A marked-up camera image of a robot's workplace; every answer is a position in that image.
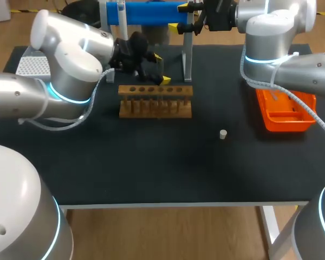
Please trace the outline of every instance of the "blue bar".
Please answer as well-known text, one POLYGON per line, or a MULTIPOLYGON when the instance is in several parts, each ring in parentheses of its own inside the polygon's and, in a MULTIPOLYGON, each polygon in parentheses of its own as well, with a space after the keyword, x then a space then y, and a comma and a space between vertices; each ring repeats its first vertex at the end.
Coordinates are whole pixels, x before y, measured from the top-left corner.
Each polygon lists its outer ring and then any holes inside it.
MULTIPOLYGON (((177 6, 186 2, 128 2, 126 20, 128 25, 167 25, 186 23, 187 13, 179 13, 177 6)), ((117 3, 107 2, 107 22, 119 25, 117 3)))

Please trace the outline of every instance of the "wooden floor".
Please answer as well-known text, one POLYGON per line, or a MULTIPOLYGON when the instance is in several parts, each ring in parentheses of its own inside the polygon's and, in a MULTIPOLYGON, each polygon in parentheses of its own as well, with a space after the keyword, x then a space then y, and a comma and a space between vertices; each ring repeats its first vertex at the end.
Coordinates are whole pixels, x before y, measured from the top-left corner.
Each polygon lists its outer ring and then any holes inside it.
MULTIPOLYGON (((56 0, 62 8, 63 0, 56 0)), ((53 9, 51 0, 11 0, 12 9, 53 9)), ((325 11, 325 0, 318 1, 325 11)), ((0 71, 14 46, 28 45, 35 14, 13 14, 0 23, 0 71)), ((172 36, 171 44, 181 44, 172 36)), ((244 35, 203 30, 195 44, 242 44, 244 35)), ((325 52, 325 16, 317 16, 312 32, 298 35, 295 43, 309 43, 313 52, 325 52)), ((293 206, 275 207, 284 227, 293 206)), ((74 260, 264 260, 268 259, 261 223, 254 207, 184 209, 77 210, 70 219, 74 260)), ((295 259, 289 252, 285 260, 295 259)))

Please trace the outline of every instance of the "black tabletop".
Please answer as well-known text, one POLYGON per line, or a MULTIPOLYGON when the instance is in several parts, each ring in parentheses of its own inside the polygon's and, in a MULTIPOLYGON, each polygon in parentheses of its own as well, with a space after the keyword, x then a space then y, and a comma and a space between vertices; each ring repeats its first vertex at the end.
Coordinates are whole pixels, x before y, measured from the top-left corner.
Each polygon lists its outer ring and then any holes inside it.
MULTIPOLYGON (((5 68, 14 73, 25 47, 5 68)), ((88 120, 47 132, 0 120, 0 145, 27 157, 61 205, 310 200, 325 186, 325 133, 265 130, 239 74, 242 46, 194 46, 192 119, 119 119, 116 75, 102 82, 88 120), (225 129, 225 140, 219 131, 225 129)), ((291 51, 310 53, 307 45, 291 51)), ((184 84, 180 47, 159 47, 165 75, 184 84)), ((325 121, 325 99, 317 98, 325 121)))

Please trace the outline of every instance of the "black device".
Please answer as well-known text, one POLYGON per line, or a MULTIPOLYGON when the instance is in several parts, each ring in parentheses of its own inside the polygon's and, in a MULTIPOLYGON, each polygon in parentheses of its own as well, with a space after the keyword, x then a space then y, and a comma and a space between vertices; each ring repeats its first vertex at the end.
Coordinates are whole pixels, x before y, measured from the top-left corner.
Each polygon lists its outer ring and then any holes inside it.
POLYGON ((179 6, 179 12, 201 10, 201 14, 193 24, 178 23, 178 34, 194 32, 198 35, 204 25, 208 25, 209 31, 231 31, 236 27, 236 6, 234 0, 205 0, 203 3, 190 1, 187 6, 179 6))
POLYGON ((233 0, 205 0, 206 25, 210 31, 231 31, 236 27, 236 6, 233 0))
POLYGON ((109 65, 117 72, 128 74, 136 71, 140 81, 152 81, 156 85, 160 85, 164 80, 163 76, 145 72, 142 67, 144 59, 153 63, 158 61, 155 53, 148 51, 146 36, 135 31, 127 41, 120 38, 115 40, 114 54, 109 65))

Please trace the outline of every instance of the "orange plastic container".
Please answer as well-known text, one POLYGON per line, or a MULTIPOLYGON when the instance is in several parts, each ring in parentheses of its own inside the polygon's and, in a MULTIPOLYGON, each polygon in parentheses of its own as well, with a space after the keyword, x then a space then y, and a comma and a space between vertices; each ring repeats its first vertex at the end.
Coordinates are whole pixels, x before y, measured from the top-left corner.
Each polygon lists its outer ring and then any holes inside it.
MULTIPOLYGON (((296 91, 293 93, 316 112, 315 95, 296 91)), ((265 126, 271 132, 304 132, 315 123, 301 106, 284 93, 256 89, 256 95, 265 126)))

